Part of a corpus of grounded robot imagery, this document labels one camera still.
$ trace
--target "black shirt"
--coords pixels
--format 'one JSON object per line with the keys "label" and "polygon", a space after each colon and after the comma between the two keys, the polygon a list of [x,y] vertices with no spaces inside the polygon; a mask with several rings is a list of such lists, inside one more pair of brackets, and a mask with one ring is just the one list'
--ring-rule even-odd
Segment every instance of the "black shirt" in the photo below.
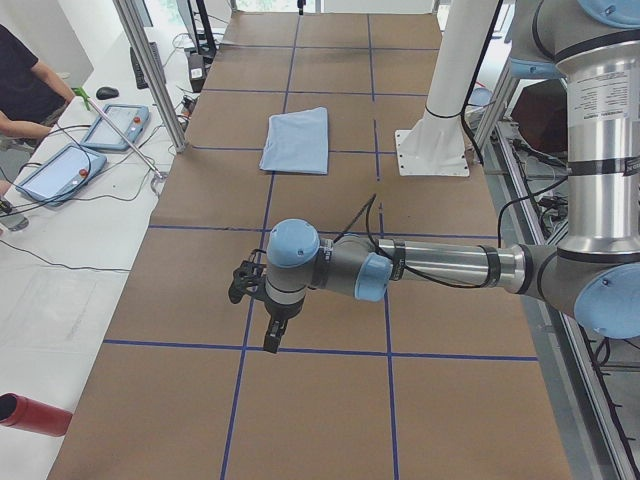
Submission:
{"label": "black shirt", "polygon": [[42,123],[64,98],[31,72],[36,57],[0,25],[0,110],[11,120]]}

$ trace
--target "person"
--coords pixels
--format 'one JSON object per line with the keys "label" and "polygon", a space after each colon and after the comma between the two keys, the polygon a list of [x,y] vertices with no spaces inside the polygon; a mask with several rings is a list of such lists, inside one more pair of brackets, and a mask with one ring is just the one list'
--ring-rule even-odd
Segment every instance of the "person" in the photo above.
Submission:
{"label": "person", "polygon": [[0,133],[42,140],[75,94],[0,25]]}

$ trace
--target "tablet device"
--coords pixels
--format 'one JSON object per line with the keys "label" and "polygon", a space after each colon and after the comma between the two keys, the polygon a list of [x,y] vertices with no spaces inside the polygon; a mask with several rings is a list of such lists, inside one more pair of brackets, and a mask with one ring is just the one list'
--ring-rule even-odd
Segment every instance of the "tablet device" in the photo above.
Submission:
{"label": "tablet device", "polygon": [[60,205],[95,177],[107,161],[102,153],[70,143],[16,185],[29,197]]}
{"label": "tablet device", "polygon": [[[143,105],[110,104],[104,108],[104,113],[132,143],[149,121],[149,109]],[[93,150],[109,152],[124,152],[129,148],[129,144],[102,117],[96,118],[80,144]]]}

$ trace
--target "light blue towel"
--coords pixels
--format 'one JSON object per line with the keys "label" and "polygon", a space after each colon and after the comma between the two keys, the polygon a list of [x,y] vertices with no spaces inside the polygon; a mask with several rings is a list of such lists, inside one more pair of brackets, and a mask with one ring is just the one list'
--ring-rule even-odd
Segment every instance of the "light blue towel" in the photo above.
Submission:
{"label": "light blue towel", "polygon": [[326,175],[329,161],[327,109],[324,107],[269,117],[260,168]]}

